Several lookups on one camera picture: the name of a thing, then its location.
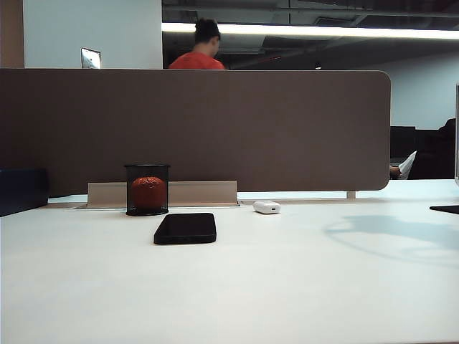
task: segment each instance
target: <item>ceiling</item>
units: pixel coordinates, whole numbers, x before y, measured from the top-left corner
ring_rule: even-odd
[[[459,0],[163,0],[163,22],[193,23],[213,18],[219,24],[292,24],[394,29],[459,29]],[[163,34],[164,64],[194,45],[193,34]],[[334,69],[380,63],[395,57],[459,50],[459,42],[406,41],[345,37],[271,37],[224,35],[217,56],[230,69],[264,66],[313,69],[314,62],[335,61]]]

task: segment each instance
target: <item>red shirt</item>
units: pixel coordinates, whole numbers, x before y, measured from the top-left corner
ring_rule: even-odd
[[[188,52],[176,59],[169,66],[170,70],[224,70],[220,61],[202,54],[201,52]]]

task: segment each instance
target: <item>brown partition panel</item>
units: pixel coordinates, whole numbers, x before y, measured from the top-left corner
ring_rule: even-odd
[[[239,191],[379,189],[389,108],[382,72],[0,70],[0,166],[47,168],[53,194],[135,162]]]

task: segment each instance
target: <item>monitor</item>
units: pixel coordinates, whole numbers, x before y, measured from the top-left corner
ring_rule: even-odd
[[[100,52],[81,48],[81,68],[100,69]]]
[[[454,179],[459,186],[459,83],[456,85],[456,138],[455,138],[455,169]],[[447,213],[459,214],[459,205],[456,206],[431,206],[432,210],[445,211]]]

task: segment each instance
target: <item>black smartphone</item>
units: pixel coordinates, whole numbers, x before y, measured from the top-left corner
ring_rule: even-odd
[[[157,245],[207,244],[217,240],[214,214],[169,214],[153,237]]]

